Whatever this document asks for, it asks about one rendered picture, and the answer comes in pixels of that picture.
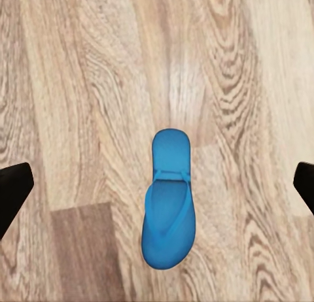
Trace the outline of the sandal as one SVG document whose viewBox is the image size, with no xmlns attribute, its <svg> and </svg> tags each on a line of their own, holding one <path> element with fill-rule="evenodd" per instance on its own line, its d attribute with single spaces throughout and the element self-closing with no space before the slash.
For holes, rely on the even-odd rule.
<svg viewBox="0 0 314 302">
<path fill-rule="evenodd" d="M 194 244 L 190 149 L 190 140 L 180 129 L 163 129 L 152 142 L 152 185 L 145 197 L 141 249 L 155 269 L 175 267 Z"/>
</svg>

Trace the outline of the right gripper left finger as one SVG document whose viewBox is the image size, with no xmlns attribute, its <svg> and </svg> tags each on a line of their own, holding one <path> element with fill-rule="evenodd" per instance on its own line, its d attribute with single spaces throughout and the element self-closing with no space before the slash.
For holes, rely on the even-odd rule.
<svg viewBox="0 0 314 302">
<path fill-rule="evenodd" d="M 0 241 L 34 187 L 28 162 L 0 169 Z"/>
</svg>

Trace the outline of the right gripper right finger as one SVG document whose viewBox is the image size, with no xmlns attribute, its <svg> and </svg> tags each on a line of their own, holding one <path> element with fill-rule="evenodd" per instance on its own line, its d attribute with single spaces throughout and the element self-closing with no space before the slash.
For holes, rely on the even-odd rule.
<svg viewBox="0 0 314 302">
<path fill-rule="evenodd" d="M 314 215 L 314 165 L 300 162 L 296 168 L 293 185 Z"/>
</svg>

